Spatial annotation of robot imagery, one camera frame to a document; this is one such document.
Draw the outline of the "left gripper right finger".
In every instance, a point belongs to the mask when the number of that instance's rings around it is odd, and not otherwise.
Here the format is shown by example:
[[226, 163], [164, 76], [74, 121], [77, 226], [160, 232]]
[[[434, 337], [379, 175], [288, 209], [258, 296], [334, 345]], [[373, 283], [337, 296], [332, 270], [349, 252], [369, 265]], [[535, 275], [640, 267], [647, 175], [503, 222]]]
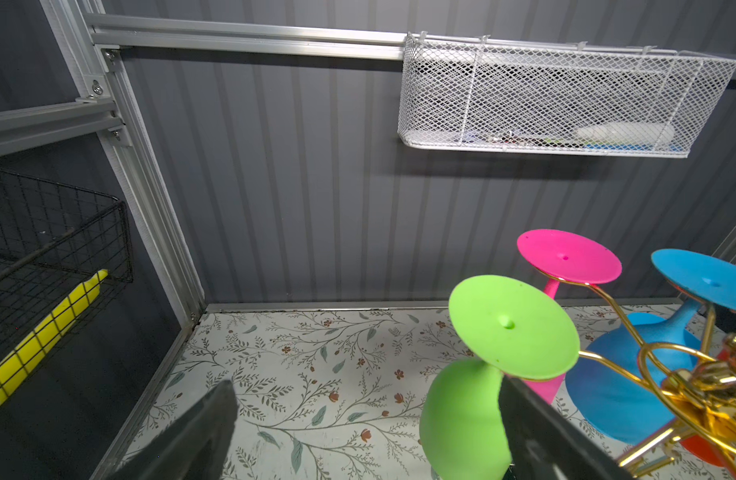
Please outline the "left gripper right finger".
[[517, 479], [632, 479], [523, 381], [502, 381], [499, 408]]

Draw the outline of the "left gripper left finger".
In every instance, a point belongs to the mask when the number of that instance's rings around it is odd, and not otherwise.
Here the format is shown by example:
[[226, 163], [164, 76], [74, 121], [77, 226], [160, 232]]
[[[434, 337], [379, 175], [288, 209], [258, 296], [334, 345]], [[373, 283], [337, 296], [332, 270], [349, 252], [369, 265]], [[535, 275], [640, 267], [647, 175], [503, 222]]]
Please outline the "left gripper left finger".
[[236, 420], [234, 388], [223, 380], [110, 477], [219, 479]]

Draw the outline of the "green wine glass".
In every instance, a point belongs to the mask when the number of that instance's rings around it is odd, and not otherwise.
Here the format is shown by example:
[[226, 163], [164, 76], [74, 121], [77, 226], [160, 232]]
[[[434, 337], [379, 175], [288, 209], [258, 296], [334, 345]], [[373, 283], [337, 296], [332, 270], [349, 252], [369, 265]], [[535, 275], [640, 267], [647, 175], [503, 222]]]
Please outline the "green wine glass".
[[461, 281], [448, 309], [473, 355], [432, 382], [419, 425], [423, 451], [442, 479], [500, 479], [512, 461], [499, 407], [503, 380], [565, 374], [579, 358], [580, 338], [554, 299], [510, 277]]

